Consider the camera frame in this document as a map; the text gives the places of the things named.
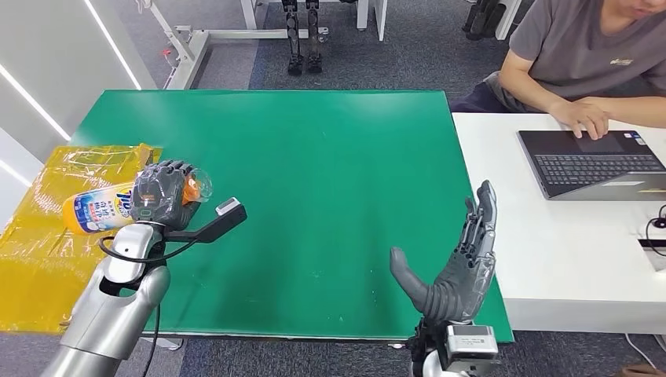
green tabletop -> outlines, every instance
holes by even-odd
[[[210,174],[190,229],[230,196],[248,216],[169,260],[165,332],[406,339],[419,314],[389,249],[433,281],[471,194],[441,91],[106,91],[72,138],[141,142]],[[496,282],[477,322],[513,340]]]

yellow plastic bag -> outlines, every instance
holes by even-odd
[[[0,236],[0,331],[60,333],[60,323],[104,253],[97,240],[115,231],[75,235],[64,227],[71,195],[132,181],[161,149],[58,147]]]

laptop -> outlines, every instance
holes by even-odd
[[[571,131],[518,131],[550,200],[666,200],[666,168],[636,131],[597,141]]]

plastic bottle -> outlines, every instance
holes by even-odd
[[[130,216],[134,182],[122,183],[72,195],[63,203],[63,221],[72,232],[87,234],[122,228],[134,220]],[[210,177],[195,169],[185,177],[182,204],[205,202],[212,194]]]
[[[78,234],[104,232],[132,223],[131,194],[134,182],[72,195],[63,203],[63,221]]]

gray t-shirt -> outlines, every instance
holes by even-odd
[[[529,75],[570,101],[615,97],[618,86],[644,78],[654,95],[666,97],[666,12],[604,35],[603,0],[536,0],[509,41],[518,56],[533,60]],[[485,81],[514,112],[538,112],[504,90],[494,72]]]

